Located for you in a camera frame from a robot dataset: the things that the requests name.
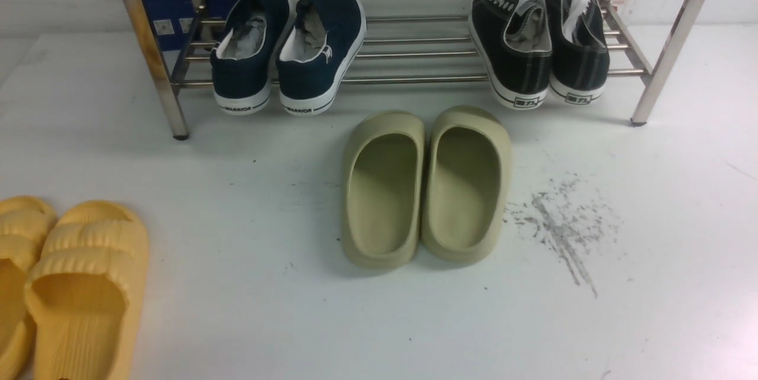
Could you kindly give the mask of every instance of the floor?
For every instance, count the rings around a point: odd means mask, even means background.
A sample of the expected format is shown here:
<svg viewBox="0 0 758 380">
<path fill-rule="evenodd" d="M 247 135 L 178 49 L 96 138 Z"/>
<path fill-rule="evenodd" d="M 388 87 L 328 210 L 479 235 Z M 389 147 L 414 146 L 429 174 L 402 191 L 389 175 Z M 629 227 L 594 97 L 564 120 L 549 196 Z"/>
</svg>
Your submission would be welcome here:
<svg viewBox="0 0 758 380">
<path fill-rule="evenodd" d="M 634 31 L 650 51 L 666 34 Z M 139 380 L 755 379 L 756 49 L 758 26 L 696 27 L 638 129 L 633 78 L 597 105 L 531 112 L 484 84 L 345 86 L 314 118 L 278 102 L 233 118 L 187 92 L 180 143 L 133 35 L 43 35 L 0 89 L 0 197 L 60 213 L 114 199 L 143 216 Z M 0 72 L 17 51 L 0 50 Z M 431 126 L 462 103 L 514 144 L 494 253 L 461 268 L 421 247 L 394 272 L 352 266 L 339 242 L 351 128 L 389 108 Z"/>
</svg>

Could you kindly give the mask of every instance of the sneaker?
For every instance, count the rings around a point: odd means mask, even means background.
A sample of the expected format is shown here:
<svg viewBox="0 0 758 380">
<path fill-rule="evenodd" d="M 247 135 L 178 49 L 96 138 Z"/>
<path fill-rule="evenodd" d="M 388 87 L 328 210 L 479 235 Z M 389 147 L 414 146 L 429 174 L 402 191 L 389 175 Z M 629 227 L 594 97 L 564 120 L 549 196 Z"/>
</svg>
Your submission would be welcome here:
<svg viewBox="0 0 758 380">
<path fill-rule="evenodd" d="M 331 107 L 366 35 L 359 0 L 300 0 L 295 27 L 277 56 L 282 105 L 298 116 Z"/>
<path fill-rule="evenodd" d="M 544 0 L 474 0 L 468 29 L 487 66 L 495 99 L 533 110 L 547 96 L 550 32 Z"/>
<path fill-rule="evenodd" d="M 231 115 L 266 107 L 271 94 L 268 65 L 281 45 L 292 11 L 290 0 L 238 0 L 211 51 L 216 102 Z"/>
<path fill-rule="evenodd" d="M 574 105 L 596 100 L 606 87 L 610 56 L 598 0 L 546 0 L 555 45 L 550 87 Z"/>
</svg>

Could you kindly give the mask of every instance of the yellow slipper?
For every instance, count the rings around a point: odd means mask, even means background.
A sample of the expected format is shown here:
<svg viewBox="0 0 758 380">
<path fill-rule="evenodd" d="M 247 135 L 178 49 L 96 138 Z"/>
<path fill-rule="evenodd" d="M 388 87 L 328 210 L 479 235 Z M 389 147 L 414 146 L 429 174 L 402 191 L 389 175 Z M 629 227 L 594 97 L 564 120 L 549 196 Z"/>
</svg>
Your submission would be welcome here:
<svg viewBox="0 0 758 380">
<path fill-rule="evenodd" d="M 128 380 L 148 259 L 128 208 L 89 201 L 60 218 L 26 283 L 35 380 Z"/>
<path fill-rule="evenodd" d="M 41 199 L 0 201 L 0 380 L 13 380 L 27 363 L 34 321 L 24 305 L 24 281 L 54 224 L 55 210 Z"/>
</svg>

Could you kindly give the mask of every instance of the slide sandal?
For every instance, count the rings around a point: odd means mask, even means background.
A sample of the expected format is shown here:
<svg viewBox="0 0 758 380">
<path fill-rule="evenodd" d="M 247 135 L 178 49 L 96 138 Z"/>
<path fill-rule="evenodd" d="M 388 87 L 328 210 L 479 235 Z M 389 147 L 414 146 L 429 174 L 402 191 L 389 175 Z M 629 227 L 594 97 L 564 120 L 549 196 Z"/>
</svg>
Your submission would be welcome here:
<svg viewBox="0 0 758 380">
<path fill-rule="evenodd" d="M 41 199 L 0 201 L 0 380 L 14 380 L 27 363 L 35 326 L 24 282 L 54 224 L 55 210 Z"/>
<path fill-rule="evenodd" d="M 355 127 L 345 148 L 343 249 L 354 264 L 395 269 L 419 242 L 424 123 L 389 111 Z"/>
<path fill-rule="evenodd" d="M 487 111 L 444 111 L 431 135 L 422 240 L 441 259 L 476 263 L 492 252 L 503 227 L 511 175 L 511 140 Z"/>
<path fill-rule="evenodd" d="M 128 380 L 148 261 L 128 208 L 89 201 L 60 218 L 26 283 L 35 380 Z"/>
</svg>

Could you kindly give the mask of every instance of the shoe rack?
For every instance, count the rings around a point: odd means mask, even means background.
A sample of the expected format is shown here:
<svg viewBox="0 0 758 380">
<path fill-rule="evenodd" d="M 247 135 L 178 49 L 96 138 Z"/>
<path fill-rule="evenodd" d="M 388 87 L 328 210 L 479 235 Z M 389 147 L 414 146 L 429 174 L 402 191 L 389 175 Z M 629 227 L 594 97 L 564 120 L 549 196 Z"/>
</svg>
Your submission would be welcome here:
<svg viewBox="0 0 758 380">
<path fill-rule="evenodd" d="M 658 100 L 658 97 L 671 74 L 674 63 L 679 57 L 682 47 L 685 45 L 690 30 L 703 7 L 705 0 L 684 0 L 679 15 L 671 29 L 666 45 L 661 51 L 660 57 L 655 64 L 651 64 L 642 54 L 639 46 L 634 42 L 620 16 L 612 8 L 611 0 L 601 0 L 603 4 L 607 24 L 606 37 L 616 40 L 617 43 L 609 44 L 612 51 L 623 51 L 631 62 L 631 68 L 614 69 L 611 67 L 609 77 L 639 77 L 645 86 L 639 103 L 631 116 L 631 125 L 642 126 L 647 123 L 650 111 Z M 190 25 L 189 38 L 179 52 L 178 61 L 173 69 L 166 65 L 163 54 L 160 51 L 158 40 L 150 24 L 143 0 L 124 0 L 127 12 L 131 19 L 134 32 L 144 54 L 155 87 L 158 91 L 160 103 L 163 105 L 168 124 L 177 140 L 186 140 L 190 136 L 190 130 L 182 113 L 179 103 L 179 93 L 187 88 L 212 87 L 211 80 L 187 80 L 187 70 L 193 62 L 208 62 L 209 56 L 206 50 L 214 46 L 211 32 L 213 27 L 224 25 L 224 18 L 211 18 L 205 10 L 205 0 L 192 0 L 197 14 Z M 417 22 L 440 22 L 440 21 L 466 21 L 466 16 L 425 16 L 425 17 L 384 17 L 368 18 L 371 24 L 381 23 L 417 23 Z M 448 38 L 366 38 L 365 46 L 393 46 L 396 48 L 403 45 L 423 45 L 429 43 L 434 47 L 445 44 L 458 44 L 470 42 L 468 37 Z M 477 56 L 473 46 L 470 49 L 429 50 L 429 51 L 387 51 L 386 53 L 358 53 L 358 61 L 364 59 L 430 59 L 430 58 L 455 58 L 464 56 Z M 486 81 L 487 75 L 473 73 L 473 75 L 398 75 L 387 77 L 361 78 L 348 75 L 345 84 L 392 84 L 392 83 L 463 83 L 473 81 Z"/>
</svg>

